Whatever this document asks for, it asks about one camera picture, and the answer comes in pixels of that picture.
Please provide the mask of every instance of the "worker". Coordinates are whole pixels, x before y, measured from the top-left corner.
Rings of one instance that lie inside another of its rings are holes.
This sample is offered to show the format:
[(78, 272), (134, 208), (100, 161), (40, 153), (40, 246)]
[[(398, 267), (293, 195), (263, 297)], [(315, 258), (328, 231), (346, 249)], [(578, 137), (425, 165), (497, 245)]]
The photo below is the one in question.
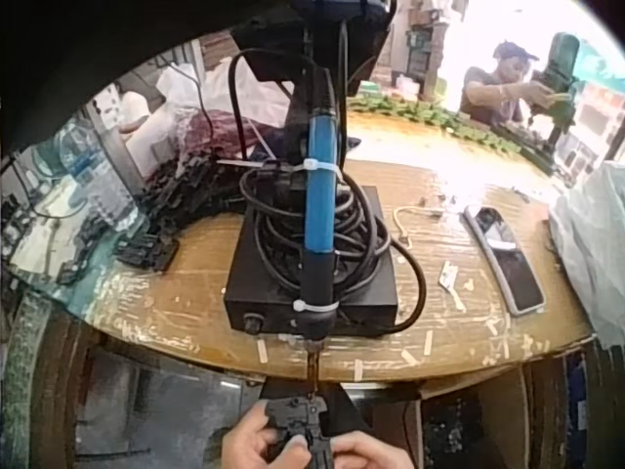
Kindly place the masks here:
[(460, 111), (486, 125), (523, 122), (520, 100), (530, 105), (551, 107), (557, 99), (554, 91), (537, 81), (524, 82), (531, 61), (538, 58), (513, 42), (497, 46), (497, 68), (488, 73), (473, 66), (465, 75)]
[[(297, 436), (287, 443), (272, 463), (263, 458), (275, 443), (275, 430), (267, 428), (267, 401), (258, 401), (224, 437), (222, 469), (306, 469), (311, 461), (306, 439)], [(331, 440), (335, 469), (414, 469), (403, 449), (391, 447), (362, 432)]]

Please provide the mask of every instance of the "cap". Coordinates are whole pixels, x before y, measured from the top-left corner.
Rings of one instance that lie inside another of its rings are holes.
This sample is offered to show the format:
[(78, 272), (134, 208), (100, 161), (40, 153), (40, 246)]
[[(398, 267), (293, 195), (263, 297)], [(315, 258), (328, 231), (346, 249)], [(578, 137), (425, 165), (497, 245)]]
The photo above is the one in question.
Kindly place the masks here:
[(505, 61), (512, 57), (520, 57), (528, 61), (537, 61), (538, 58), (529, 54), (523, 47), (515, 44), (514, 42), (502, 42), (497, 46), (493, 57), (499, 61)]

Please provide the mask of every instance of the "wooden table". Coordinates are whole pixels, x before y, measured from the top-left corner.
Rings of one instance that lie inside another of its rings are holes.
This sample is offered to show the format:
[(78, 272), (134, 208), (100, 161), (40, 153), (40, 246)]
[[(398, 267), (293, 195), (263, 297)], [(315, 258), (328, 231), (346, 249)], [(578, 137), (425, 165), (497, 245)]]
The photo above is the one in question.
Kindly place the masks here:
[[(320, 378), (354, 381), (357, 361), (363, 381), (404, 381), (474, 371), (530, 360), (565, 348), (591, 335), (580, 304), (546, 249), (546, 205), (526, 203), (516, 193), (479, 184), (471, 175), (445, 177), (401, 165), (350, 161), (346, 170), (362, 185), (376, 186), (392, 233), (394, 209), (449, 206), (436, 220), (428, 214), (402, 214), (413, 242), (412, 253), (428, 282), (423, 316), (410, 329), (378, 340), (337, 337), (327, 341)], [(546, 296), (544, 314), (512, 319), (477, 243), (460, 211), (468, 203), (497, 208), (507, 219), (532, 264)], [(192, 362), (230, 371), (305, 378), (301, 340), (264, 336), (268, 362), (261, 363), (257, 338), (229, 328), (223, 292), (242, 218), (220, 216), (190, 227), (164, 275), (145, 274), (116, 265), (98, 287), (98, 300), (87, 317), (95, 328), (123, 340)], [(456, 289), (466, 307), (438, 286), (445, 261), (459, 266)], [(417, 287), (407, 263), (394, 253), (400, 316), (413, 309)], [(431, 350), (428, 337), (431, 338)]]

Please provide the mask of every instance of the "phone case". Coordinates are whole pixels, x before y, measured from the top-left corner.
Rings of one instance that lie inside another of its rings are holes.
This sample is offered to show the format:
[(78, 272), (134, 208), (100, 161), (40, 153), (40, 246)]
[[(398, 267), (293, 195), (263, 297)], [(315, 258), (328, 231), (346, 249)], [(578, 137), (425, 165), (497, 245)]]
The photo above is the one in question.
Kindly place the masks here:
[[(545, 301), (546, 301), (545, 293), (543, 291), (542, 286), (540, 286), (540, 281), (538, 281), (538, 277), (536, 276), (534, 269), (531, 267), (531, 263), (529, 262), (529, 259), (527, 259), (524, 253), (523, 253), (523, 256), (525, 256), (525, 260), (527, 261), (527, 266), (529, 266), (529, 269), (531, 270), (531, 274), (536, 280), (536, 285), (538, 285), (538, 290), (540, 291), (540, 295), (543, 297), (543, 302), (539, 305), (533, 306), (531, 308), (527, 308), (526, 310), (519, 311), (517, 309), (517, 304), (515, 303), (515, 298), (512, 294), (512, 291), (510, 290), (508, 281), (506, 280), (504, 273), (499, 267), (499, 263), (497, 262), (497, 259), (495, 258), (495, 255), (493, 254), (492, 249), (488, 245), (488, 241), (486, 240), (486, 237), (483, 235), (483, 233), (478, 227), (478, 224), (474, 220), (473, 215), (471, 214), (471, 208), (472, 207), (467, 207), (465, 209), (464, 218), (467, 224), (469, 225), (469, 227), (471, 228), (471, 231), (473, 232), (474, 236), (478, 240), (481, 250), (486, 255), (486, 260), (488, 261), (488, 264), (490, 264), (490, 269), (492, 269), (492, 272), (497, 277), (497, 282), (499, 283), (499, 287), (501, 288), (501, 291), (504, 295), (504, 300), (506, 301), (506, 305), (508, 306), (508, 311), (510, 311), (511, 316), (514, 316), (514, 317), (525, 316), (525, 315), (529, 315), (531, 313), (537, 313), (540, 310), (543, 310), (545, 308)], [(493, 210), (497, 210), (494, 207), (487, 207), (487, 206), (481, 206), (480, 208), (492, 208)]]

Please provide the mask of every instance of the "white phone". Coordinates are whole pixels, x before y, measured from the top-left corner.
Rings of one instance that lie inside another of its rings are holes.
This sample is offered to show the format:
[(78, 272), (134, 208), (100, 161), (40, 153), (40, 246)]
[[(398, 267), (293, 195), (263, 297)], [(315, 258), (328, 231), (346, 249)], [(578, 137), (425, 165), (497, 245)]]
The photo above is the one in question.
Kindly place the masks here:
[(510, 226), (491, 207), (465, 209), (465, 220), (481, 246), (512, 316), (544, 311), (545, 295)]

